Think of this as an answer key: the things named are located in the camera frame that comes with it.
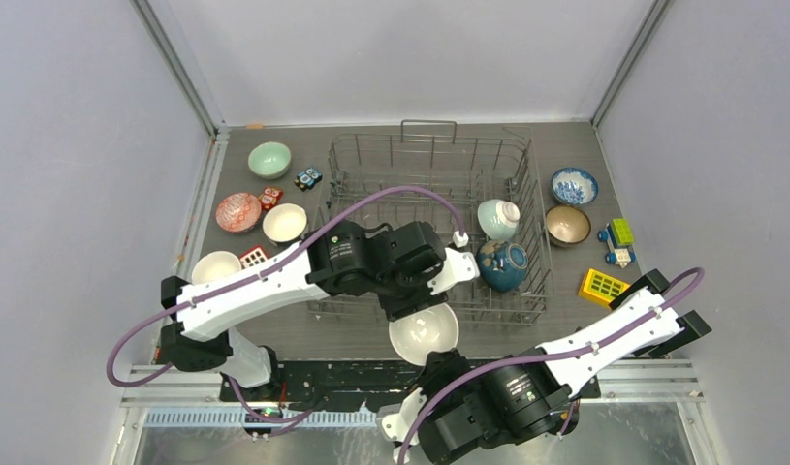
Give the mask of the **beige bowl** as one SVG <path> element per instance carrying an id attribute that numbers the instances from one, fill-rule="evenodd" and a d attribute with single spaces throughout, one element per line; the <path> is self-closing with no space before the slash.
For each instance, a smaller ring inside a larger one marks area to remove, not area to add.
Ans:
<path id="1" fill-rule="evenodd" d="M 431 352 L 443 353 L 457 346 L 459 324 L 451 306 L 441 303 L 389 323 L 388 332 L 403 360 L 425 366 Z"/>
<path id="2" fill-rule="evenodd" d="M 191 272 L 193 285 L 209 283 L 242 270 L 238 256 L 227 251 L 214 251 L 198 260 Z"/>

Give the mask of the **pale green celadon bowl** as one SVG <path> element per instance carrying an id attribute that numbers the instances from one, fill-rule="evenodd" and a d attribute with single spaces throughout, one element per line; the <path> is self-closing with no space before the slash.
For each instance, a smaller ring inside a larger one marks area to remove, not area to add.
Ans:
<path id="1" fill-rule="evenodd" d="M 273 180 L 282 177 L 291 166 L 291 149 L 280 142 L 268 141 L 255 147 L 247 158 L 247 167 L 256 176 Z"/>

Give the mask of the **grey wire dish rack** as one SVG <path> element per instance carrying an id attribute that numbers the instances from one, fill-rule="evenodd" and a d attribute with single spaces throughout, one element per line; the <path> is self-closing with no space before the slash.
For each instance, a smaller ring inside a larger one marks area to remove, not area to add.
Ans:
<path id="1" fill-rule="evenodd" d="M 477 251 L 489 237 L 478 222 L 487 201 L 516 205 L 521 218 L 511 242 L 525 251 L 529 265 L 516 288 L 505 293 L 478 278 L 455 286 L 448 302 L 461 323 L 473 326 L 531 326 L 553 295 L 552 258 L 542 228 L 545 207 L 530 154 L 530 141 L 505 128 L 465 133 L 453 121 L 408 119 L 398 127 L 354 128 L 335 136 L 319 161 L 324 183 L 304 203 L 313 229 L 338 212 L 380 190 L 415 185 L 441 195 L 461 214 Z"/>

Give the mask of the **teal and white bowl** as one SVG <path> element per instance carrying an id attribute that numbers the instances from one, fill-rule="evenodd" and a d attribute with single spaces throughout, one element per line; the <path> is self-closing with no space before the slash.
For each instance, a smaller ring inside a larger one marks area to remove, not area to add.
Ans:
<path id="1" fill-rule="evenodd" d="M 262 230 L 272 244 L 286 246 L 300 240 L 307 227 L 305 210 L 293 203 L 283 203 L 266 214 Z"/>

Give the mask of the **blue floral white bowl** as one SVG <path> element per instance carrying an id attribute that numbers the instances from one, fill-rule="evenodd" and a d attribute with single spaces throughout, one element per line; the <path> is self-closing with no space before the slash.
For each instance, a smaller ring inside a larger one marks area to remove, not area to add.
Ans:
<path id="1" fill-rule="evenodd" d="M 557 170 L 551 177 L 554 198 L 562 204 L 581 206 L 593 202 L 599 194 L 599 186 L 587 170 L 566 167 Z"/>

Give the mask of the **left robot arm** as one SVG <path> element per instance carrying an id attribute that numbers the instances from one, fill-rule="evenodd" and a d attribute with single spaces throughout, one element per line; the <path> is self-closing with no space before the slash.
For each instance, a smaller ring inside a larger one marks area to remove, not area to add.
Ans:
<path id="1" fill-rule="evenodd" d="M 433 289 L 449 252 L 433 227 L 411 222 L 367 229 L 343 220 L 278 257 L 175 297 L 174 322 L 161 331 L 161 359 L 183 372 L 219 370 L 259 401 L 281 386 L 276 354 L 235 327 L 270 311 L 336 295 L 374 294 L 394 321 L 446 300 Z"/>

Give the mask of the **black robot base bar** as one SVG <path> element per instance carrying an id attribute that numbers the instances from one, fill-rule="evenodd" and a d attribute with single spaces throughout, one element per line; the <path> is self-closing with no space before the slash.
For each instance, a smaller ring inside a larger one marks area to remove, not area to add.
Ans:
<path id="1" fill-rule="evenodd" d="M 391 360 L 275 361 L 267 384 L 234 388 L 229 379 L 223 379 L 219 398 L 276 402 L 301 411 L 349 412 L 366 404 L 378 412 L 383 406 L 401 403 L 416 388 L 429 400 L 453 380 L 484 365 L 485 360 L 468 359 L 456 350 L 430 354 L 425 367 Z M 579 419 L 580 399 L 555 381 L 554 434 L 571 434 Z"/>

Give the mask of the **brown ribbed bowl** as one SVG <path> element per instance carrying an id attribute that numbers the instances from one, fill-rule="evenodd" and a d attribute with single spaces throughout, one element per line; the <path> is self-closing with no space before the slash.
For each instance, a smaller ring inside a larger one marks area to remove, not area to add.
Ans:
<path id="1" fill-rule="evenodd" d="M 571 205 L 556 205 L 545 215 L 550 242 L 558 247 L 573 247 L 585 242 L 592 233 L 589 217 Z"/>

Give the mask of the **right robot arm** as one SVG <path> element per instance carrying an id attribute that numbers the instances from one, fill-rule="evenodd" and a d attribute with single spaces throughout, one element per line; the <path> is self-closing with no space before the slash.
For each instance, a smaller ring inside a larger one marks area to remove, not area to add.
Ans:
<path id="1" fill-rule="evenodd" d="M 451 464 L 473 450 L 520 445 L 545 433 L 564 434 L 585 385 L 629 355 L 664 356 L 710 332 L 694 311 L 675 307 L 703 281 L 693 267 L 672 282 L 656 269 L 613 303 L 605 318 L 519 356 L 460 374 L 438 389 L 401 439 L 397 463 L 413 442 L 433 464 Z"/>

